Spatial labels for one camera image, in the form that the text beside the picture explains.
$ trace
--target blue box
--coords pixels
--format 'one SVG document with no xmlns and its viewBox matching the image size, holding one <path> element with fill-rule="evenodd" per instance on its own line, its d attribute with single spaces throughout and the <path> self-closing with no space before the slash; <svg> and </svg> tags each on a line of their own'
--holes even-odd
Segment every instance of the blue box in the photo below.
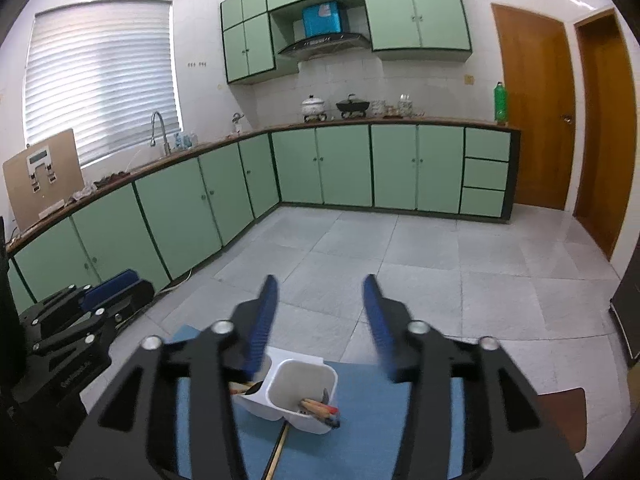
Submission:
<svg viewBox="0 0 640 480">
<path fill-rule="evenodd" d="M 328 32 L 343 32 L 348 28 L 346 13 L 335 1 L 306 7 L 302 10 L 302 22 L 308 38 Z"/>
</svg>

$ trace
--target window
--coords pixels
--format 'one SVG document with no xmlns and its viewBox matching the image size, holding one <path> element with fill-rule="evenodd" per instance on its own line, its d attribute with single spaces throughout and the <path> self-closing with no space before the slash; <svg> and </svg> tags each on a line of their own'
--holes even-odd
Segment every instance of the window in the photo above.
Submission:
<svg viewBox="0 0 640 480">
<path fill-rule="evenodd" d="M 181 127 L 171 3 L 115 0 L 36 15 L 24 79 L 28 144 L 73 128 L 80 165 Z"/>
</svg>

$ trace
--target green bottle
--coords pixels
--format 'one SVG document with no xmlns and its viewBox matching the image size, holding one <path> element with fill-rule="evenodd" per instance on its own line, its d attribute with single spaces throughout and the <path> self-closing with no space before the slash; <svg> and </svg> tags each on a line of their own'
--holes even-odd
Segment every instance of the green bottle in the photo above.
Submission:
<svg viewBox="0 0 640 480">
<path fill-rule="evenodd" d="M 501 81 L 494 89 L 495 121 L 498 124 L 507 122 L 507 89 Z"/>
</svg>

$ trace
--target brown door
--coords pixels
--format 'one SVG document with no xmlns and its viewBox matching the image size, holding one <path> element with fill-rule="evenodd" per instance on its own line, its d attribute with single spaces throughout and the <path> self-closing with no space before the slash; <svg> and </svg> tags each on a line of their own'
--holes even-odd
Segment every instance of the brown door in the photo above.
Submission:
<svg viewBox="0 0 640 480">
<path fill-rule="evenodd" d="M 575 91 L 564 24 L 493 4 L 509 124 L 522 131 L 515 201 L 564 209 L 574 158 Z"/>
<path fill-rule="evenodd" d="M 578 24 L 587 112 L 575 216 L 611 257 L 625 217 L 636 158 L 636 97 L 613 14 Z"/>
</svg>

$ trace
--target white plastic container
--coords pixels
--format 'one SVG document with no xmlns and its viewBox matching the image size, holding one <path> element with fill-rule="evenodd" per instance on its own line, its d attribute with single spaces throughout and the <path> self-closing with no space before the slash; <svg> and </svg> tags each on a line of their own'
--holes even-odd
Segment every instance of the white plastic container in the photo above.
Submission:
<svg viewBox="0 0 640 480">
<path fill-rule="evenodd" d="M 256 393 L 235 395 L 233 400 L 261 418 L 285 418 L 301 431 L 323 434 L 331 430 L 311 415 L 298 413 L 301 399 L 322 400 L 324 389 L 329 393 L 329 404 L 336 405 L 338 374 L 321 357 L 267 347 L 262 368 L 254 377 L 256 382 L 260 380 L 264 383 Z"/>
</svg>

